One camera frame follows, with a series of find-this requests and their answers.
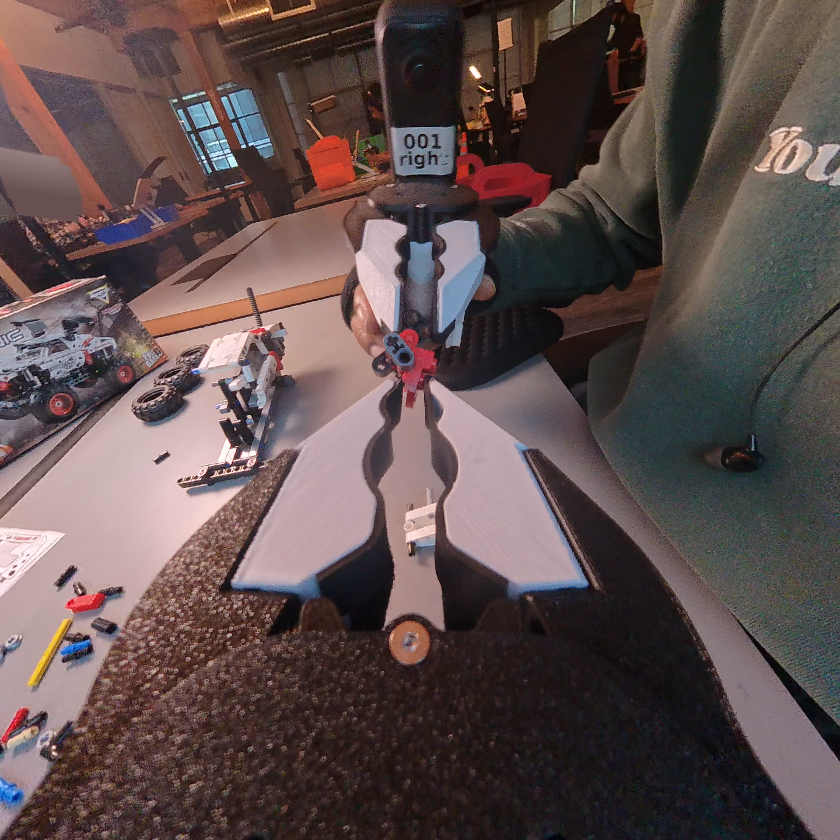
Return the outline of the person's right forearm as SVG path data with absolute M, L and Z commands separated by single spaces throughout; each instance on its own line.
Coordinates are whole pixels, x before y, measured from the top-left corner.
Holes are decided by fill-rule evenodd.
M 496 295 L 471 313 L 562 307 L 587 293 L 626 288 L 662 259 L 655 120 L 643 91 L 606 135 L 599 161 L 538 207 L 504 219 L 488 267 Z

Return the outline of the toy vehicle chassis build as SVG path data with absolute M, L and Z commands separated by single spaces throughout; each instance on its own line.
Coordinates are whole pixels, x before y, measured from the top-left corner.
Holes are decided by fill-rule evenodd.
M 256 326 L 231 332 L 213 341 L 194 368 L 196 374 L 216 376 L 214 385 L 223 396 L 216 405 L 225 437 L 218 460 L 202 466 L 194 475 L 177 480 L 183 489 L 209 487 L 219 481 L 252 476 L 264 466 L 261 449 L 278 385 L 293 385 L 283 374 L 287 331 L 281 322 L 265 326 L 254 292 L 246 289 Z

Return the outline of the grey desk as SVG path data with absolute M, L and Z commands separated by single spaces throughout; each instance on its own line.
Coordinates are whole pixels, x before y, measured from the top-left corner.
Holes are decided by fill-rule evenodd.
M 288 330 L 284 360 L 297 386 L 283 389 L 272 417 L 269 455 L 297 445 L 380 383 L 351 333 L 337 297 L 272 312 Z M 161 425 L 131 411 L 138 382 L 105 414 L 82 421 L 2 469 L 2 525 L 65 534 L 2 596 L 2 643 L 33 628 L 57 590 L 54 579 L 75 564 L 99 589 L 122 585 L 116 616 L 131 608 L 164 563 L 245 485 L 244 480 L 190 495 L 176 479 L 213 457 L 220 445 L 216 400 L 206 381 Z M 627 494 L 594 441 L 586 416 L 542 356 L 461 398 L 510 435 L 539 448 L 646 552 L 667 580 L 707 647 L 736 718 L 765 769 L 816 838 L 838 838 L 838 760 L 783 688 L 771 667 L 718 598 L 662 538 Z M 395 534 L 409 501 L 443 487 L 428 449 L 422 405 L 404 413 L 394 432 L 395 463 L 382 491 L 396 559 L 390 620 L 417 612 L 442 626 L 433 562 L 408 559 Z M 159 465 L 158 454 L 171 456 Z

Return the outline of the wooden-edged table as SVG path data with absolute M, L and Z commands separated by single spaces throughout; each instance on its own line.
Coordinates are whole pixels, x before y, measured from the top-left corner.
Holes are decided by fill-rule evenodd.
M 251 224 L 129 305 L 160 337 L 251 314 L 247 287 L 267 311 L 339 295 L 354 263 L 343 231 L 352 204 Z

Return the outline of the pile of small toy bricks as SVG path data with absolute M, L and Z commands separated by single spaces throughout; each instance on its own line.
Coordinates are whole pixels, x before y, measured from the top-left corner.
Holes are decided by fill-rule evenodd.
M 2 665 L 2 830 L 68 744 L 82 701 L 119 623 L 122 586 L 75 581 L 50 595 Z

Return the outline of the white toy brick piece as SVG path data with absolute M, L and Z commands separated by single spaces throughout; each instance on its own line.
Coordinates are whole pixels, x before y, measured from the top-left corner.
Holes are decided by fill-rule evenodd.
M 415 557 L 421 549 L 433 548 L 436 543 L 436 503 L 432 488 L 425 490 L 425 504 L 415 507 L 409 503 L 404 518 L 406 550 Z

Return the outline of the black textured pad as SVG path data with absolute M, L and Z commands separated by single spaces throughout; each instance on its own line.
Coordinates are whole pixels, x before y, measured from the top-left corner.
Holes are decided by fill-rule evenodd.
M 545 308 L 508 308 L 466 317 L 461 342 L 443 349 L 435 379 L 451 391 L 484 385 L 561 339 L 559 315 Z

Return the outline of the orange crate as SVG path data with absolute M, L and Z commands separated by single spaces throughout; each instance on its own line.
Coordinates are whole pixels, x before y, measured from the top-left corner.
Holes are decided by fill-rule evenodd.
M 350 145 L 337 135 L 321 137 L 306 156 L 317 188 L 324 192 L 356 180 Z

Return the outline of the red toy brick piece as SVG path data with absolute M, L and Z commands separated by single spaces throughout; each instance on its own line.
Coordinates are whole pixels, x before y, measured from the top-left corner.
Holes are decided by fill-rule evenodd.
M 402 380 L 408 408 L 413 407 L 426 379 L 434 376 L 438 367 L 436 353 L 420 348 L 418 343 L 418 334 L 413 329 L 387 333 L 383 339 L 384 351 L 372 362 L 378 376 L 394 373 Z

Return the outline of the toy set cardboard box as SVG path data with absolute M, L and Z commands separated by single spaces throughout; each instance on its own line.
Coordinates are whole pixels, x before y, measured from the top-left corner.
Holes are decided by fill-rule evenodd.
M 165 359 L 105 276 L 9 303 L 1 316 L 2 465 Z

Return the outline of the green sweatshirt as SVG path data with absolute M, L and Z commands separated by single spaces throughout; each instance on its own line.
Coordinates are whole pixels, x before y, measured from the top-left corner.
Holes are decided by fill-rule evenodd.
M 598 443 L 770 654 L 838 717 L 838 2 L 652 18 L 663 274 L 591 369 Z

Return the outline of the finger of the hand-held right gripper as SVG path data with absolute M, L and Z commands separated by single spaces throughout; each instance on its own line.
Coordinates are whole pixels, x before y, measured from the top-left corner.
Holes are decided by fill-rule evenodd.
M 444 244 L 438 258 L 443 274 L 436 283 L 436 335 L 443 344 L 460 344 L 466 309 L 484 276 L 477 221 L 451 221 L 436 227 Z
M 406 233 L 404 224 L 391 219 L 369 220 L 355 256 L 360 286 L 385 334 L 403 329 L 402 279 L 398 274 L 403 258 L 397 245 Z

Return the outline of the person's right hand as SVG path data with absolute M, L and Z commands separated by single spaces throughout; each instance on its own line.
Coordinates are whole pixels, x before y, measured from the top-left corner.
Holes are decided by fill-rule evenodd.
M 381 325 L 360 285 L 356 268 L 352 268 L 344 282 L 340 306 L 344 322 L 357 343 L 370 357 L 384 351 Z

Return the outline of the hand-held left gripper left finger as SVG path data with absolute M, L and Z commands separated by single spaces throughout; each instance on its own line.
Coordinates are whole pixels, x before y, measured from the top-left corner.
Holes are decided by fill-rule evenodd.
M 297 458 L 232 578 L 236 590 L 320 596 L 318 576 L 360 548 L 374 529 L 376 500 L 364 457 L 385 428 L 381 384 L 297 448 Z

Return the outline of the red plastic seat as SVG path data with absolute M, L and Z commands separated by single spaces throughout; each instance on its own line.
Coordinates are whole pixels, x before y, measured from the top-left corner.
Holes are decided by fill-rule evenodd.
M 457 159 L 456 182 L 471 187 L 481 200 L 526 196 L 530 207 L 540 205 L 551 192 L 551 176 L 536 172 L 526 163 L 485 166 L 476 154 Z

